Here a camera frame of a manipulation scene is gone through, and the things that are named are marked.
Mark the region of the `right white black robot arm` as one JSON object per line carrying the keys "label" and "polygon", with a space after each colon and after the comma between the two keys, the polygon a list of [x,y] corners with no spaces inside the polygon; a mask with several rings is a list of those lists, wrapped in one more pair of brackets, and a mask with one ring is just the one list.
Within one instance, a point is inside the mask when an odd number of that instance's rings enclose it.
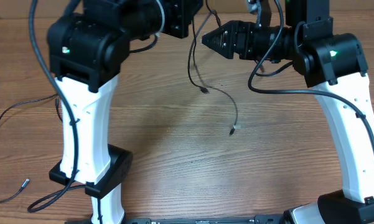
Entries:
{"label": "right white black robot arm", "polygon": [[267,1],[248,1],[255,22],[230,21],[202,38],[225,58],[238,54],[258,64],[291,61],[314,95],[330,127],[342,171],[342,188],[286,210],[275,223],[374,222],[374,113],[368,65],[360,41],[335,35],[330,3],[288,0],[277,6],[280,24],[270,26]]}

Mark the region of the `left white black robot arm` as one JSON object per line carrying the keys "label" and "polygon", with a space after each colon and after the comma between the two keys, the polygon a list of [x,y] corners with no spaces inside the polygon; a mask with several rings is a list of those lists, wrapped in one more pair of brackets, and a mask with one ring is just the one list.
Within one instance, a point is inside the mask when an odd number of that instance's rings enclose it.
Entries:
{"label": "left white black robot arm", "polygon": [[108,143],[111,100],[133,40],[159,32],[183,39],[202,1],[84,0],[47,33],[50,71],[64,95],[63,157],[49,177],[79,182],[91,197],[91,223],[123,223],[121,184],[131,152]]}

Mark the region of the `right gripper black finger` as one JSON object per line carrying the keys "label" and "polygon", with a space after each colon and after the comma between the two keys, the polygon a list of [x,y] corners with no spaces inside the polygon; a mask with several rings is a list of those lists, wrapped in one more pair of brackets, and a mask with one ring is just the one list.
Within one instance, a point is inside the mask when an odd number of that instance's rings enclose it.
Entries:
{"label": "right gripper black finger", "polygon": [[227,58],[227,59],[233,59],[234,53],[235,53],[235,44],[212,44],[210,48],[218,53],[219,55]]}
{"label": "right gripper black finger", "polygon": [[235,47],[238,21],[229,21],[219,28],[202,36],[202,43],[207,47]]}

